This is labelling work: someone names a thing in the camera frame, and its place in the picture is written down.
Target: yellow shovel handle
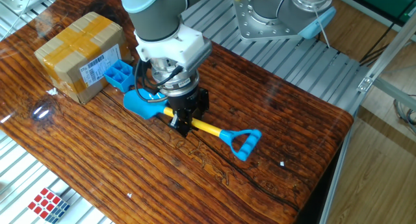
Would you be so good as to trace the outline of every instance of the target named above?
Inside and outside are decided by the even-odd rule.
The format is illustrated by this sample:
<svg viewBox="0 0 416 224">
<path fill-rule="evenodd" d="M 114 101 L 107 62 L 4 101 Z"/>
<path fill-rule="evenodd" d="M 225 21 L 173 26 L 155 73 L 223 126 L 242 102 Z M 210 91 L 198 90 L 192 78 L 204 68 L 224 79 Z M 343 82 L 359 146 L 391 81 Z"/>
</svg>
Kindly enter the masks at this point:
<svg viewBox="0 0 416 224">
<path fill-rule="evenodd" d="M 166 107 L 163 110 L 163 113 L 170 117 L 174 116 L 174 111 L 169 107 Z M 218 127 L 214 127 L 208 123 L 204 123 L 201 120 L 193 118 L 192 125 L 196 127 L 197 129 L 201 129 L 205 132 L 208 132 L 209 134 L 213 134 L 214 136 L 218 136 L 218 137 L 220 136 L 221 129 L 219 129 Z"/>
</svg>

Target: cardboard box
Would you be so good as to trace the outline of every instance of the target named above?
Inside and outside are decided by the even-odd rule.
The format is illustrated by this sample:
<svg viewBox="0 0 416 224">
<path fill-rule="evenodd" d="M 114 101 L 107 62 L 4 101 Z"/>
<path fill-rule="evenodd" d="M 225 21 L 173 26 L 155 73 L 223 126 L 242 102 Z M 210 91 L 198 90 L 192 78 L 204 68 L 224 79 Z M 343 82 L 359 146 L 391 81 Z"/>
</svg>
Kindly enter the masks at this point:
<svg viewBox="0 0 416 224">
<path fill-rule="evenodd" d="M 104 72 L 111 65 L 133 59 L 123 28 L 95 12 L 72 23 L 34 54 L 53 85 L 82 104 L 108 85 Z"/>
</svg>

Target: toy shovel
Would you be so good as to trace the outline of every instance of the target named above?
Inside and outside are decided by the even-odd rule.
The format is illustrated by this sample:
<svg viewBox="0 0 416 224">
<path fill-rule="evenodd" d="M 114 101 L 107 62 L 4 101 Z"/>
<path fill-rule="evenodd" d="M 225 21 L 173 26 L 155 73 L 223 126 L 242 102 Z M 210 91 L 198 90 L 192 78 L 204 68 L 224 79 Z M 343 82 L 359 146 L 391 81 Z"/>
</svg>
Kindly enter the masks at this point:
<svg viewBox="0 0 416 224">
<path fill-rule="evenodd" d="M 157 95 L 151 95 L 144 89 L 139 89 L 139 92 L 144 98 L 147 99 L 158 99 L 163 97 L 159 93 Z M 173 110 L 166 106 L 167 101 L 160 103 L 147 103 L 138 97 L 136 90 L 127 92 L 124 95 L 123 102 L 126 109 L 138 114 L 144 119 L 149 119 L 153 116 L 156 116 L 158 113 L 166 114 L 170 117 L 174 116 Z M 239 132 L 226 131 L 195 118 L 192 119 L 192 125 L 198 129 L 208 132 L 209 134 L 219 137 L 222 141 L 230 146 L 234 155 L 242 161 L 247 160 L 255 145 L 261 138 L 261 132 L 259 130 L 243 130 Z M 241 146 L 240 150 L 237 152 L 234 150 L 232 142 L 236 137 L 243 134 L 247 134 L 248 138 L 246 142 Z"/>
</svg>

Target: rubik's cube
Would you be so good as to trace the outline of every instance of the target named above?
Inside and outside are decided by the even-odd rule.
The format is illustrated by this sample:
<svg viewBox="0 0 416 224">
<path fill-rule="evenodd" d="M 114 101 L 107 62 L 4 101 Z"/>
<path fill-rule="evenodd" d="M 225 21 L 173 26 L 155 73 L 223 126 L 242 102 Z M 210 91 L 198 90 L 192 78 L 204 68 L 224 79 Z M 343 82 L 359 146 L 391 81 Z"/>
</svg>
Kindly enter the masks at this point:
<svg viewBox="0 0 416 224">
<path fill-rule="evenodd" d="M 55 224 L 65 214 L 70 205 L 47 188 L 44 188 L 28 207 L 45 221 Z"/>
</svg>

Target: red sticker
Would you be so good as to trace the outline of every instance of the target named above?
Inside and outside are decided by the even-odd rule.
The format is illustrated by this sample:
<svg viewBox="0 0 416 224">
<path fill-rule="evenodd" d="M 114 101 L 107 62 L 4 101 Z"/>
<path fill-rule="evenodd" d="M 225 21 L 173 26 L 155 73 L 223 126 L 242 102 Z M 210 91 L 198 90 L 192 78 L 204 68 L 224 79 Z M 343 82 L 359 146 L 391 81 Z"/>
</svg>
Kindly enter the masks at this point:
<svg viewBox="0 0 416 224">
<path fill-rule="evenodd" d="M 50 192 L 50 193 L 46 196 L 46 198 L 48 198 L 48 199 L 52 199 L 54 195 L 55 195 L 55 194 L 53 194 L 52 192 Z"/>
<path fill-rule="evenodd" d="M 49 211 L 52 211 L 52 209 L 53 209 L 54 207 L 55 207 L 54 205 L 49 204 L 49 205 L 46 207 L 46 209 L 47 209 L 47 210 L 49 210 Z"/>
<path fill-rule="evenodd" d="M 37 206 L 34 210 L 33 210 L 36 214 L 39 214 L 40 211 L 42 211 L 42 208 L 40 208 L 39 206 Z"/>
<path fill-rule="evenodd" d="M 34 198 L 34 201 L 39 202 L 41 199 L 42 199 L 42 197 L 41 197 L 40 195 L 37 195 L 37 196 Z"/>
<path fill-rule="evenodd" d="M 46 193 L 48 192 L 48 190 L 46 189 L 46 188 L 44 188 L 40 193 L 42 194 L 42 195 L 46 195 Z"/>
<path fill-rule="evenodd" d="M 31 202 L 29 205 L 28 205 L 28 208 L 30 208 L 31 210 L 33 210 L 33 208 L 36 206 L 36 204 L 35 203 L 33 203 L 33 202 Z"/>
<path fill-rule="evenodd" d="M 59 203 L 59 201 L 60 201 L 60 198 L 59 198 L 59 197 L 55 197 L 55 198 L 53 199 L 53 202 L 54 202 L 56 205 Z"/>
<path fill-rule="evenodd" d="M 40 204 L 43 206 L 43 207 L 45 207 L 47 204 L 48 204 L 49 202 L 47 201 L 47 200 L 43 200 Z"/>
<path fill-rule="evenodd" d="M 43 212 L 40 214 L 40 217 L 41 217 L 41 218 L 43 218 L 43 219 L 45 219 L 45 218 L 47 217 L 47 215 L 48 215 L 48 213 L 47 213 L 46 211 L 43 211 Z"/>
</svg>

